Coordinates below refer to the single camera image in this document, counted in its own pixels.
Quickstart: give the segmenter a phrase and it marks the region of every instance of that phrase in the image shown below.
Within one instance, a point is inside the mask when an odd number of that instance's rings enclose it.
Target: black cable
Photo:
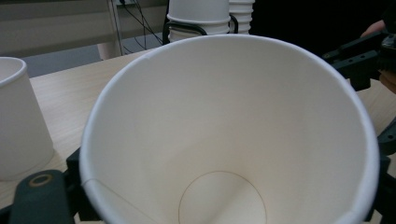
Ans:
[[[134,1],[135,1],[135,3],[136,3],[137,9],[139,10],[140,14],[142,15],[143,20],[144,20],[144,21],[146,22],[146,24],[148,25],[147,28],[148,28],[148,29],[152,32],[152,34],[157,38],[157,40],[160,42],[160,44],[162,44],[163,41],[162,41],[158,36],[156,36],[156,35],[154,34],[154,32],[152,31],[152,29],[151,29],[149,23],[146,21],[146,17],[145,17],[144,14],[143,14],[142,7],[140,6],[138,0],[134,0]]]
[[[140,44],[140,42],[136,39],[136,37],[134,37],[134,41],[136,41],[136,43],[142,48],[142,49],[146,49],[142,44]]]
[[[154,34],[154,32],[152,31],[151,27],[150,27],[149,24],[147,23],[146,18],[144,17],[144,15],[143,15],[143,13],[142,13],[142,11],[141,11],[140,5],[138,5],[137,1],[135,1],[135,2],[136,2],[136,6],[138,6],[137,9],[139,10],[140,14],[143,16],[143,20],[146,22],[146,24],[147,24],[148,26],[146,26],[142,21],[140,21],[140,20],[128,9],[128,7],[127,7],[125,4],[122,4],[122,5],[123,5],[123,7],[125,8],[125,10],[128,12],[128,14],[130,14],[136,21],[138,21],[144,28],[146,28],[152,35],[154,35],[154,36],[156,37],[156,39],[159,41],[159,43],[161,44],[161,43],[162,43],[162,40],[161,40],[158,36],[156,36],[156,35]]]
[[[143,49],[147,49],[146,26],[145,26],[145,21],[146,20],[145,20],[145,17],[143,16],[142,9],[141,9],[139,3],[137,2],[137,0],[134,0],[134,1],[135,1],[136,5],[137,5],[137,8],[139,9],[139,12],[140,12],[140,15],[141,15],[141,18],[142,18],[142,22],[143,22],[143,37],[144,37],[144,40],[145,40],[145,47],[143,47]]]
[[[127,49],[125,46],[124,46],[124,48],[125,48],[125,49],[126,49],[126,51],[128,51],[129,53],[134,53],[133,51],[131,51],[131,50]]]
[[[114,21],[115,21],[115,25],[116,25],[116,30],[117,30],[117,39],[119,40],[119,47],[120,47],[120,51],[121,51],[121,55],[122,55],[122,44],[121,44],[122,40],[121,40],[121,37],[120,37],[120,28],[117,25],[117,18],[116,18],[117,13],[116,13],[116,9],[114,8],[114,5],[111,4],[111,6],[112,6],[113,17],[114,17]]]

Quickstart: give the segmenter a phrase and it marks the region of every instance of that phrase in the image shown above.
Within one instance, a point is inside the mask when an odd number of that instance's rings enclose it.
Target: white paper cup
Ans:
[[[230,12],[250,12],[253,10],[252,3],[231,3]]]
[[[195,24],[195,25],[204,29],[207,35],[222,35],[222,34],[227,34],[230,31],[230,26],[228,22],[209,24],[209,25],[207,24]],[[201,34],[198,34],[193,30],[182,29],[179,27],[171,26],[169,30],[168,38],[170,42],[175,42],[181,39],[196,37],[199,35]]]
[[[240,31],[238,32],[239,35],[249,35],[248,31]]]
[[[222,23],[229,19],[228,0],[170,0],[167,18],[187,23]]]
[[[233,24],[233,22],[230,23],[230,30],[233,31],[234,30],[235,25]],[[250,21],[239,21],[238,22],[238,34],[247,32],[250,30]]]
[[[53,155],[26,69],[23,60],[0,57],[0,181],[33,174]]]
[[[250,4],[253,4],[253,3],[255,3],[255,0],[230,0],[229,1],[230,2],[230,4],[232,4],[232,3],[250,3]]]
[[[118,224],[361,224],[378,171],[349,83],[255,35],[184,39],[131,62],[99,95],[80,151],[85,192]]]
[[[252,21],[251,12],[232,12],[233,15],[238,21]]]

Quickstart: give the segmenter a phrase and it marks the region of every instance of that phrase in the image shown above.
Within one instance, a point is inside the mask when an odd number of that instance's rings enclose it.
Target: cup stack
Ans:
[[[230,14],[238,21],[238,34],[248,35],[254,2],[255,0],[229,0]],[[233,33],[233,29],[234,26],[231,22],[230,33]]]
[[[166,17],[169,21],[197,25],[208,35],[227,34],[230,31],[229,0],[170,0]],[[169,28],[169,41],[201,35],[193,30]]]

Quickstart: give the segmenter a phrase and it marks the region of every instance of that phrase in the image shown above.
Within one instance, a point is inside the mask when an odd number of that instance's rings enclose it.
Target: table surface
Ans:
[[[55,149],[45,170],[66,170],[65,160],[79,148],[85,122],[99,93],[121,68],[148,51],[31,78]],[[380,134],[396,117],[396,95],[375,80],[370,89],[358,91],[358,95]],[[389,172],[395,173],[395,168],[392,164]],[[12,204],[18,183],[0,182],[0,209]]]

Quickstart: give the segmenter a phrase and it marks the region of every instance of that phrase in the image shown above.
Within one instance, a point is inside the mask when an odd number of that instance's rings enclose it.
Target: dark background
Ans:
[[[391,0],[256,0],[251,35],[284,40],[318,56],[357,39]]]

